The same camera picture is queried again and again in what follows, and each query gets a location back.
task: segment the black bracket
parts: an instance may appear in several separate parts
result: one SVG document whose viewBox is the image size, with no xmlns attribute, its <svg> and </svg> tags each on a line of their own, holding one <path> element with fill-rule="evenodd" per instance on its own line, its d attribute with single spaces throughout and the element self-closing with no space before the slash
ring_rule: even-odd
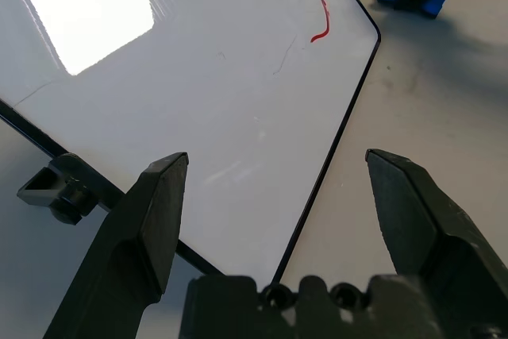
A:
<svg viewBox="0 0 508 339">
<path fill-rule="evenodd" d="M 110 212 L 124 193 L 75 154 L 57 156 L 32 177 L 17 196 L 49 207 L 59 221 L 76 225 L 98 204 Z"/>
</svg>

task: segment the white surface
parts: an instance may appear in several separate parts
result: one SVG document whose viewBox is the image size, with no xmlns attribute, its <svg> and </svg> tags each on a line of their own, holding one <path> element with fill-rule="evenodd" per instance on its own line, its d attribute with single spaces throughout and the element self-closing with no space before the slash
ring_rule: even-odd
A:
<svg viewBox="0 0 508 339">
<path fill-rule="evenodd" d="M 16 192 L 49 158 L 0 121 L 0 337 L 42 338 L 105 217 L 100 208 L 77 226 Z M 166 294 L 149 306 L 137 339 L 176 339 L 187 285 L 200 273 L 176 256 Z"/>
<path fill-rule="evenodd" d="M 123 191 L 189 152 L 180 238 L 262 286 L 377 41 L 326 2 L 311 44 L 321 0 L 1 0 L 0 98 Z"/>
</svg>

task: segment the red marking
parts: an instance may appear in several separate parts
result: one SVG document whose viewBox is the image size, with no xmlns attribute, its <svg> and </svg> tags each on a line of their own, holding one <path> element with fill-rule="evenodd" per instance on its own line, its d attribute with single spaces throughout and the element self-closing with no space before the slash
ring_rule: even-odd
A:
<svg viewBox="0 0 508 339">
<path fill-rule="evenodd" d="M 310 39 L 311 43 L 315 42 L 317 39 L 321 39 L 322 37 L 325 37 L 326 35 L 328 35 L 328 32 L 330 32 L 330 12 L 328 12 L 328 9 L 326 8 L 325 0 L 321 0 L 321 3 L 323 3 L 323 8 L 325 9 L 326 29 L 323 33 L 319 33 L 318 35 L 316 35 L 312 39 Z"/>
</svg>

